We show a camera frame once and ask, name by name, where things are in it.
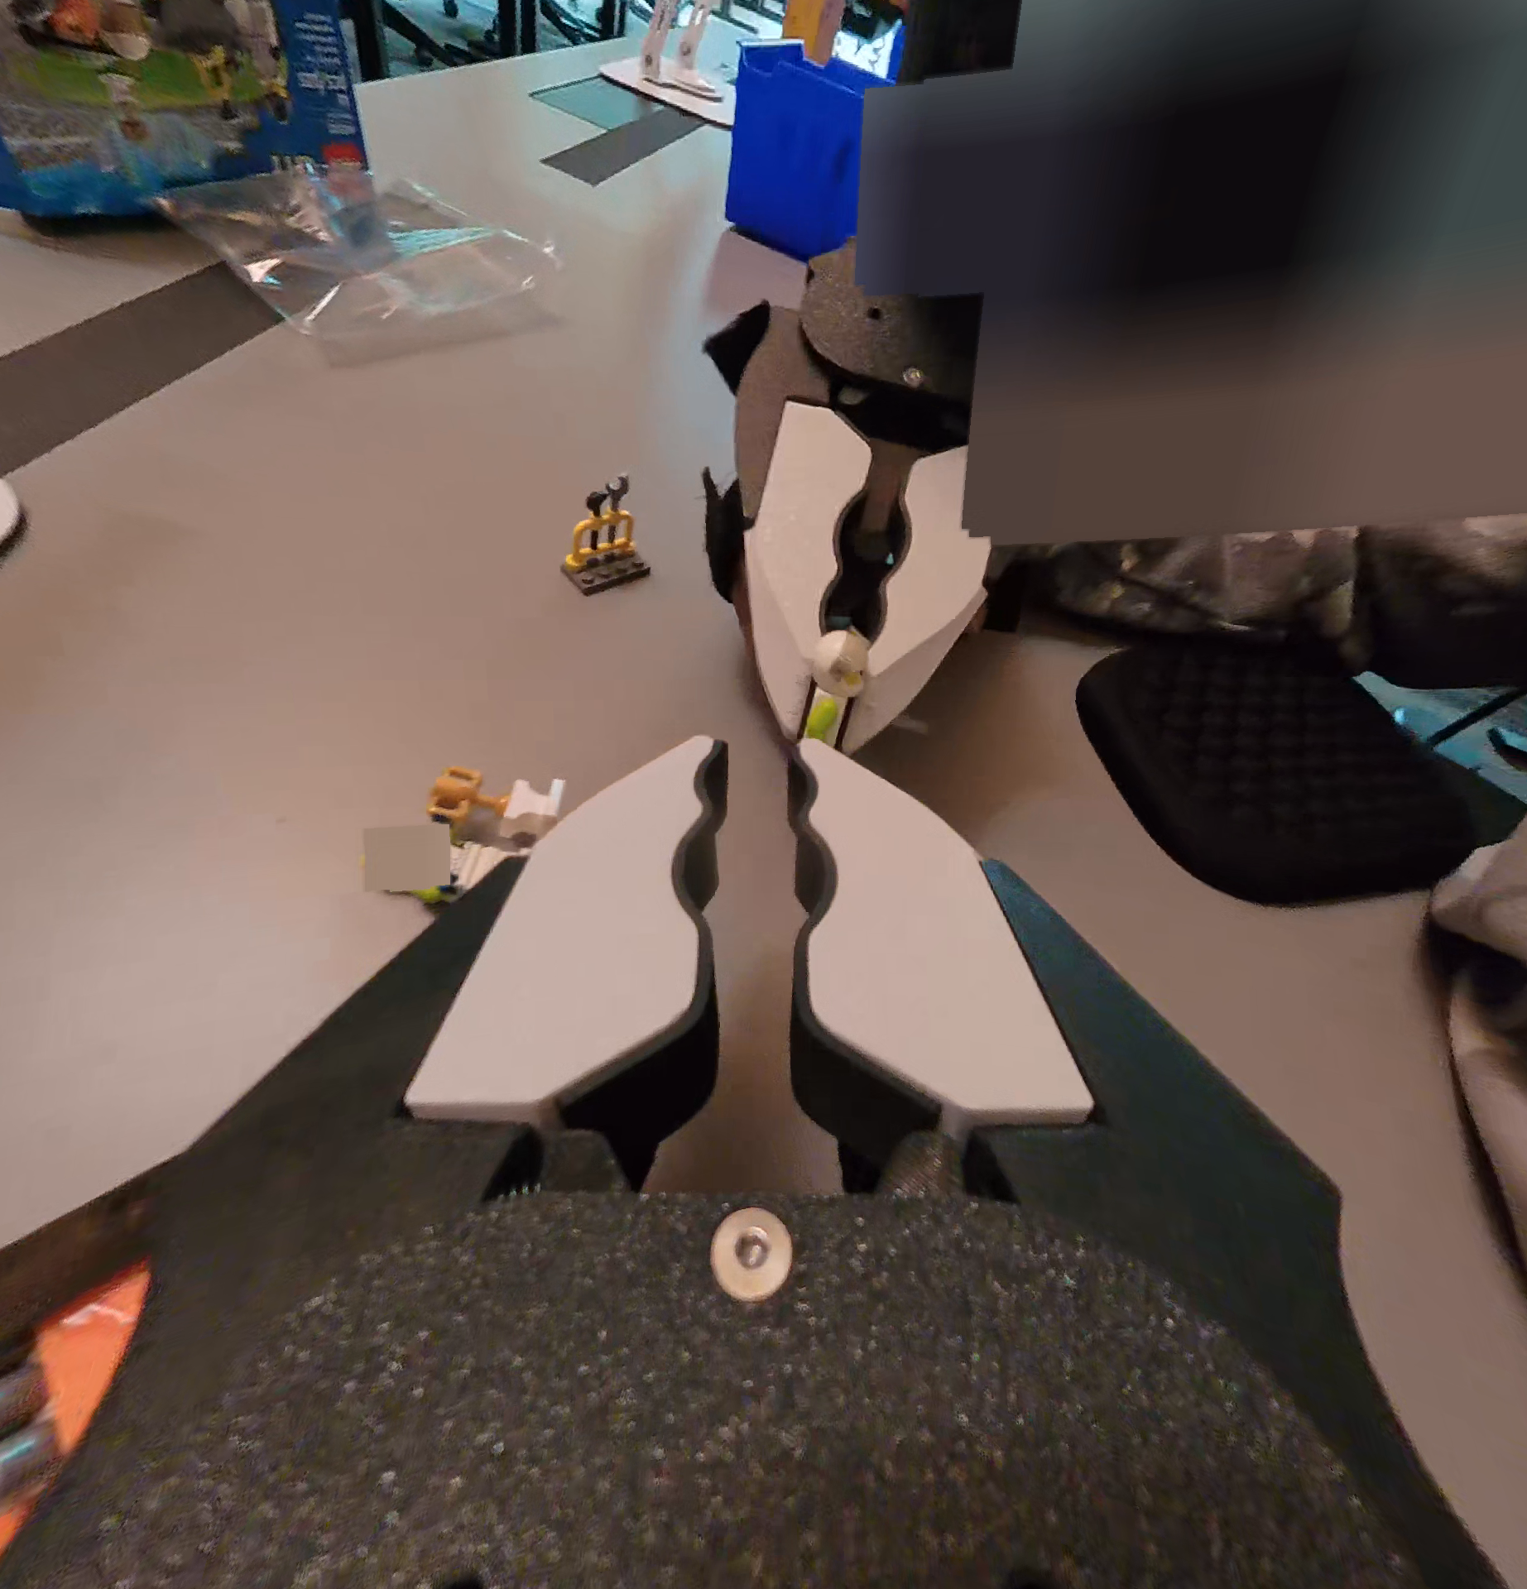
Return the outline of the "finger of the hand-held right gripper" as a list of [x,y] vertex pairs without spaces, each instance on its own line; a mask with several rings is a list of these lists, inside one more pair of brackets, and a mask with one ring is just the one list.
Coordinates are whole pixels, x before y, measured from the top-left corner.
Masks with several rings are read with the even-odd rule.
[[869,461],[869,445],[831,407],[783,408],[743,552],[753,655],[788,739],[808,711],[823,600],[839,569],[839,522],[864,489]]
[[905,711],[985,602],[990,541],[962,524],[967,461],[968,450],[952,446],[910,466],[899,499],[907,539],[880,584],[880,625],[849,709],[847,752]]

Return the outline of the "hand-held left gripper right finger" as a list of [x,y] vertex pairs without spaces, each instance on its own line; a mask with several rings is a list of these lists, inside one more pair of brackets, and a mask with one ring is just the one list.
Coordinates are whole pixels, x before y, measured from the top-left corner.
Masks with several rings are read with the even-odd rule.
[[1078,1127],[1094,1100],[982,857],[818,739],[788,767],[791,1085],[837,1140]]

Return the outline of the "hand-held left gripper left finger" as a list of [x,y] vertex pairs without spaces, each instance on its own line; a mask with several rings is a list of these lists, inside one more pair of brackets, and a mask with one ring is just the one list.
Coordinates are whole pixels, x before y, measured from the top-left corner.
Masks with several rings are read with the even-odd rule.
[[524,858],[404,1105],[543,1127],[693,1027],[712,983],[725,743],[687,738]]

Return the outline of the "green lego minifigure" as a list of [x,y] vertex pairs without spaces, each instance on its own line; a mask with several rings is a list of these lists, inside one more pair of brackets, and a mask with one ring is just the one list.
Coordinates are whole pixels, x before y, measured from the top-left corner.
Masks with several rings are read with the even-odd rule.
[[818,637],[799,741],[819,741],[831,748],[841,744],[852,703],[864,686],[867,658],[869,642],[849,623],[831,627]]

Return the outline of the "small yellow lego piece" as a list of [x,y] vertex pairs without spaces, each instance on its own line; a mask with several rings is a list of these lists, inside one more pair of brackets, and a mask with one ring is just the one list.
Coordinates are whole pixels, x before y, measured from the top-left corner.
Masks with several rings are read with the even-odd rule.
[[567,572],[586,572],[637,556],[634,514],[624,508],[630,481],[625,473],[587,493],[584,516],[574,524]]

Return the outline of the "small tan lego piece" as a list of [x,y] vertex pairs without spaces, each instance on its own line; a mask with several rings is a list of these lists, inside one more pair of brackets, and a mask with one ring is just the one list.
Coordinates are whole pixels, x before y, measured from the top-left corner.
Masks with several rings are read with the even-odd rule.
[[448,764],[430,784],[427,817],[448,827],[452,842],[528,850],[559,820],[566,782],[534,787],[518,777],[503,791],[488,789],[473,767]]

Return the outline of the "orange lego race car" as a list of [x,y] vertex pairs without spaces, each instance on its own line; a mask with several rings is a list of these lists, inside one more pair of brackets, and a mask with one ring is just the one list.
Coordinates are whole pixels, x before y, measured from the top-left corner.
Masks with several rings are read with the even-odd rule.
[[153,1166],[0,1247],[0,1439],[77,1446],[132,1340],[150,1280]]

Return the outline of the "person's right forearm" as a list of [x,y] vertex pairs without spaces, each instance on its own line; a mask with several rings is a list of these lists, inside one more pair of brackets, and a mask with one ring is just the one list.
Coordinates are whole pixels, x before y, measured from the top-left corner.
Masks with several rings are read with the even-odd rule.
[[1527,512],[1000,547],[1023,605],[1129,633],[1290,645],[1417,690],[1527,688]]

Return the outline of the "blue lego set box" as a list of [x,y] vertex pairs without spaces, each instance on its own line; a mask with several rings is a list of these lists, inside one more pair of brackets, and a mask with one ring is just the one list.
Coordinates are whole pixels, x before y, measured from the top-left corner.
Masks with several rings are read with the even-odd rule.
[[0,210],[367,163],[332,1],[0,1]]

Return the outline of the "blue plastic bin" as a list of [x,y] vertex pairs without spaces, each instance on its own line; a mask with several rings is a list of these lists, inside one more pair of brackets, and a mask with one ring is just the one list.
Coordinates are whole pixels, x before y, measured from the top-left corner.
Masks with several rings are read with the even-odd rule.
[[798,41],[741,44],[725,218],[796,261],[852,236],[862,100],[889,79]]

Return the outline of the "white display stand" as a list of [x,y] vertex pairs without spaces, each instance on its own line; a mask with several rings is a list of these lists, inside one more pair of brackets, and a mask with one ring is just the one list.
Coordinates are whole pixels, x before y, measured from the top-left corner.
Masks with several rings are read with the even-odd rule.
[[601,64],[597,76],[644,100],[733,128],[733,79],[703,74],[698,64],[712,11],[712,1],[654,1],[639,52]]

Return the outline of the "black mesh office chair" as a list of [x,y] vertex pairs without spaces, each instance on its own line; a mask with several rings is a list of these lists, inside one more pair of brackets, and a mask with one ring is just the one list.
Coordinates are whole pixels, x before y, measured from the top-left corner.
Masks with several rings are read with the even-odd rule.
[[1145,834],[1232,898],[1278,906],[1427,890],[1527,807],[1296,652],[1144,642],[1076,685],[1079,724]]

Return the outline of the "clear plastic bag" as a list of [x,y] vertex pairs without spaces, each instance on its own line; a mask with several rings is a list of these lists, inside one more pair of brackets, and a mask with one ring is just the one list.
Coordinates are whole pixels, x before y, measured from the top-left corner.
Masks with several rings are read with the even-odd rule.
[[336,360],[510,335],[558,297],[551,243],[399,176],[293,167],[180,186],[153,206]]

